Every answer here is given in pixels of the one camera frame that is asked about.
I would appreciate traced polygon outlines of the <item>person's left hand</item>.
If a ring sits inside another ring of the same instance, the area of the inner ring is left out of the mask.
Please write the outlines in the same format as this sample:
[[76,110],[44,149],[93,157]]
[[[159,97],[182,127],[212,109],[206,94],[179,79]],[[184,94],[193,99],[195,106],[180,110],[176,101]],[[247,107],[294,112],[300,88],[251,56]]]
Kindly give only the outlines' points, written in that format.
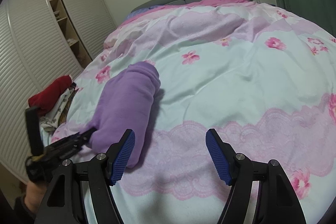
[[19,221],[34,223],[48,186],[48,184],[43,182],[35,184],[29,181],[27,183],[25,194],[15,200],[13,212]]

